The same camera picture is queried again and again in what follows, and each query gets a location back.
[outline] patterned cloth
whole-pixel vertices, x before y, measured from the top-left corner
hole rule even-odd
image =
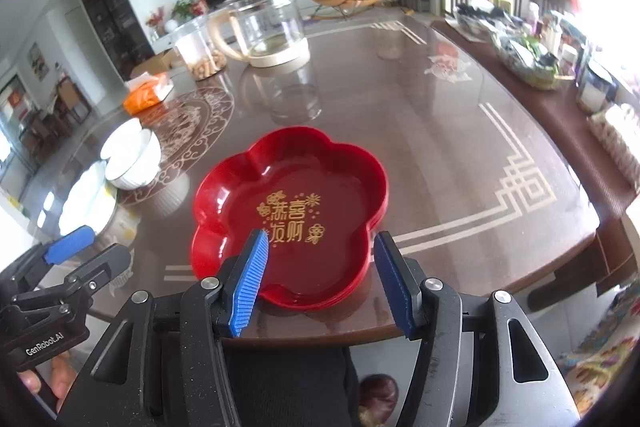
[[[558,367],[584,416],[604,393],[640,339],[640,282],[616,296],[607,314],[573,353],[561,355]]]

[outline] red flower-shaped tray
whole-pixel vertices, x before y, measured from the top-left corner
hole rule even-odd
[[[387,185],[385,169],[360,147],[311,127],[274,131],[200,184],[193,271],[199,279],[215,275],[252,229],[265,229],[270,249],[259,295],[290,309],[332,306],[367,272]]]

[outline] glossy tabletop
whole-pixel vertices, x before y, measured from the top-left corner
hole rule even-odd
[[[405,17],[308,27],[311,58],[273,70],[230,60],[223,73],[175,89],[140,115],[158,134],[161,171],[120,191],[99,244],[134,254],[129,271],[95,295],[112,317],[138,289],[155,296],[194,282],[192,204],[206,174],[283,125],[305,124],[371,152],[386,169],[389,202],[379,230],[402,254],[456,290],[517,291],[593,239],[598,225],[577,178],[538,124],[472,57]],[[58,179],[65,199],[98,158],[117,110],[84,138]],[[72,269],[74,263],[68,263]],[[359,343],[399,334],[373,264],[353,294],[317,312],[257,301],[238,342]]]

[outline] white vase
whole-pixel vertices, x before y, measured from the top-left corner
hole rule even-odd
[[[178,29],[178,26],[180,26],[178,24],[178,21],[174,19],[169,19],[167,22],[164,23],[164,30],[167,33],[175,32]]]

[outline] silver bolt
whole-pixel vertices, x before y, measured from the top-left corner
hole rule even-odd
[[[148,298],[149,298],[149,294],[144,290],[138,290],[137,292],[133,293],[133,295],[131,296],[131,300],[136,304],[142,304]]]
[[[428,278],[425,282],[424,285],[430,289],[431,291],[438,291],[438,290],[442,290],[442,281],[440,279],[436,279],[435,277],[430,277]]]
[[[495,300],[501,302],[502,304],[507,304],[511,302],[511,295],[504,290],[498,290],[494,293]]]
[[[202,281],[200,281],[200,286],[202,286],[206,290],[214,290],[220,285],[220,281],[215,277],[205,277]]]

